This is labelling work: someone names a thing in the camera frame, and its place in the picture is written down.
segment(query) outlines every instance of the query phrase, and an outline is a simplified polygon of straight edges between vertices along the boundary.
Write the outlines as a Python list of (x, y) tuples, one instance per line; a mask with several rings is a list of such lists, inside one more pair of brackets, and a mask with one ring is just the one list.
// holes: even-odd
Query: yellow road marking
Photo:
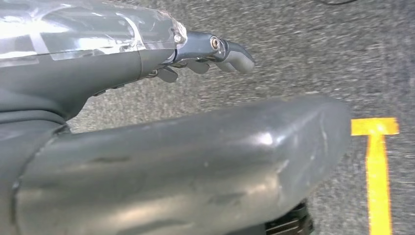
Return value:
[(385, 135), (399, 134), (395, 118), (353, 119), (352, 136), (369, 136), (366, 152), (366, 181), (370, 235), (392, 235), (389, 198), (388, 157)]

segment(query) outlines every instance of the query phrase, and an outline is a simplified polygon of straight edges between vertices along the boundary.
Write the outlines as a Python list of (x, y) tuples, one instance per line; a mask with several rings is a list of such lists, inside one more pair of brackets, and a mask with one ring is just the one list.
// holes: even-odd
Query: yellow painted line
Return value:
[(353, 119), (352, 136), (369, 136), (366, 152), (370, 235), (392, 235), (385, 135), (399, 134), (395, 118)]

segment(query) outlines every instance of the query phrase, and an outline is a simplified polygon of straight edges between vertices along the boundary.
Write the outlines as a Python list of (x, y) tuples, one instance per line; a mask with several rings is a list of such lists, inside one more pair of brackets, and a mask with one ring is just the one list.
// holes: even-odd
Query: clear plastic wrap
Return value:
[(114, 2), (0, 0), (0, 67), (37, 63), (37, 55), (75, 59), (180, 48), (186, 28), (167, 12)]

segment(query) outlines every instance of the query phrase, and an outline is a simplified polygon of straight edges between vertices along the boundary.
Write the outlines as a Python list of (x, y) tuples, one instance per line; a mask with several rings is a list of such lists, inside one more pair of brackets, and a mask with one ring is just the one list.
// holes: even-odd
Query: tape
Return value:
[(392, 235), (388, 157), (385, 135), (399, 134), (395, 118), (363, 118), (351, 122), (352, 136), (368, 136), (366, 181), (370, 235)]

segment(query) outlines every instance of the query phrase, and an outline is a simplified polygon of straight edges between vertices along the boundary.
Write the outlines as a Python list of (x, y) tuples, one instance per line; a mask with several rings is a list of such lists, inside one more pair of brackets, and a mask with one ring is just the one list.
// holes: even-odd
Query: bolt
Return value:
[(212, 47), (213, 50), (219, 50), (220, 42), (216, 36), (212, 36), (210, 38), (210, 46)]
[(174, 35), (174, 42), (179, 43), (182, 40), (182, 37), (179, 35)]

